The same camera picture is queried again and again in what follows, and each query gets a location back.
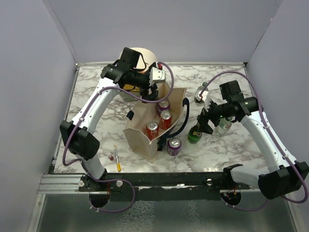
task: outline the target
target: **white wall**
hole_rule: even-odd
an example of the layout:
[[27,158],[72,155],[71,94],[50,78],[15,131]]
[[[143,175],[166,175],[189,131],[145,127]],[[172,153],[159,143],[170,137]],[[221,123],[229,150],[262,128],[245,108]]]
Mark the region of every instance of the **white wall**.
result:
[[0,231],[24,232],[76,67],[41,0],[3,0],[0,12]]
[[160,60],[247,62],[282,0],[43,0],[77,62],[114,61],[123,47]]
[[[309,164],[308,11],[308,0],[284,0],[247,68],[278,136],[299,161]],[[302,199],[303,189],[297,195]],[[299,208],[309,228],[309,202]]]

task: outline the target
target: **robotic arm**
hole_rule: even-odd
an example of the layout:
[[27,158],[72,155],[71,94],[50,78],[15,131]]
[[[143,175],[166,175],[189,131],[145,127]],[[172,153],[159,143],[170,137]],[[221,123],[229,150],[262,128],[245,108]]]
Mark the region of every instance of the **robotic arm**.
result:
[[[202,94],[202,98],[205,100],[204,108],[197,117],[199,131],[212,134],[213,130],[208,125],[209,120],[218,126],[221,118],[234,117],[232,122],[240,122],[248,130],[267,164],[267,169],[261,170],[247,168],[241,164],[232,165],[224,169],[227,179],[259,188],[268,199],[298,190],[301,187],[301,182],[262,124],[257,99],[255,97],[244,98],[237,81],[220,85],[220,90],[223,100],[227,100],[227,103],[221,105],[213,102],[208,92],[204,91]],[[285,151],[286,157],[292,161],[302,178],[305,179],[309,172],[306,162],[297,161],[271,127],[265,112],[263,112],[263,117],[268,129],[271,130],[276,141]]]
[[[144,69],[136,68],[140,57],[144,62]],[[142,98],[152,101],[158,95],[156,83],[165,82],[165,71],[157,69],[156,63],[150,65],[145,71],[146,67],[142,53],[125,47],[119,60],[104,67],[99,83],[86,105],[71,122],[63,121],[60,125],[64,145],[67,145],[69,136],[73,133],[68,148],[71,153],[82,160],[85,168],[96,179],[102,177],[105,168],[98,158],[100,143],[93,133],[110,102],[126,84],[139,87]]]

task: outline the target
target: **can top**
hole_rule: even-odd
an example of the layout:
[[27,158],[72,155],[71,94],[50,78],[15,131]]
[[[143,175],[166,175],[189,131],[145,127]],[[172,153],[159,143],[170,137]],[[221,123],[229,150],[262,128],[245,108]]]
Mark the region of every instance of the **can top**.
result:
[[173,148],[178,148],[182,145],[182,142],[179,138],[174,137],[169,140],[169,145]]
[[169,101],[166,99],[166,100],[163,100],[161,102],[159,102],[159,106],[162,107],[162,108],[166,108],[169,106]]
[[161,118],[162,119],[168,120],[171,117],[172,117],[172,114],[170,113],[170,111],[164,110],[164,111],[161,112]]
[[159,125],[155,121],[150,121],[147,123],[147,128],[151,131],[156,130],[159,127]]

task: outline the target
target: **bag handle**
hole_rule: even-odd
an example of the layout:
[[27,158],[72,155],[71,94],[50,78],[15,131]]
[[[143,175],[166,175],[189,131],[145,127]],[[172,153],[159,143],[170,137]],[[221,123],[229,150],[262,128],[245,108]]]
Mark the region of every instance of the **bag handle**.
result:
[[157,142],[158,151],[162,151],[162,149],[165,147],[166,139],[177,136],[178,134],[180,134],[183,131],[184,127],[187,125],[187,122],[188,122],[188,119],[189,119],[189,113],[190,113],[190,102],[187,98],[183,99],[183,107],[185,105],[187,106],[187,112],[186,112],[185,119],[184,119],[182,126],[175,133],[170,134],[173,130],[173,128],[171,128],[169,131],[167,131],[164,135],[162,135],[160,137],[160,140]]

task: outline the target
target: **marble table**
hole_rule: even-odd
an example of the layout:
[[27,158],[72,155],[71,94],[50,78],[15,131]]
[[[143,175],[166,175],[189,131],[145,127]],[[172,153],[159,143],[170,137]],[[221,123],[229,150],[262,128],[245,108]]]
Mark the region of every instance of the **marble table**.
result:
[[[100,78],[102,66],[80,67],[75,89],[73,92],[67,121],[70,121],[84,106],[94,91]],[[188,124],[178,137],[183,142],[182,150],[176,157],[171,157],[166,152],[166,147],[159,152],[154,163],[147,161],[131,151],[126,141],[123,129],[126,124],[126,114],[135,104],[119,95],[111,102],[98,123],[94,136],[100,141],[98,151],[100,161],[108,172],[117,172],[115,161],[110,161],[108,155],[113,153],[113,145],[116,144],[119,153],[122,172],[211,172],[222,171],[224,167],[242,163],[251,168],[265,167],[265,160],[260,150],[246,129],[240,123],[234,123],[232,128],[223,137],[204,134],[198,144],[190,144],[187,134],[190,128],[196,124],[197,115],[201,112],[201,106],[194,103],[194,94],[198,86],[210,80],[216,74],[235,70],[245,73],[243,65],[234,66],[172,66],[175,76],[175,87],[186,87],[186,96],[190,101],[190,116]],[[216,79],[209,86],[212,99],[224,103],[219,90],[219,85],[227,81],[238,80],[245,97],[251,96],[251,90],[247,80],[237,74],[225,74]],[[83,173],[80,163],[74,163],[69,167],[62,165],[63,143],[61,142],[54,173]],[[67,160],[75,156],[67,153]]]

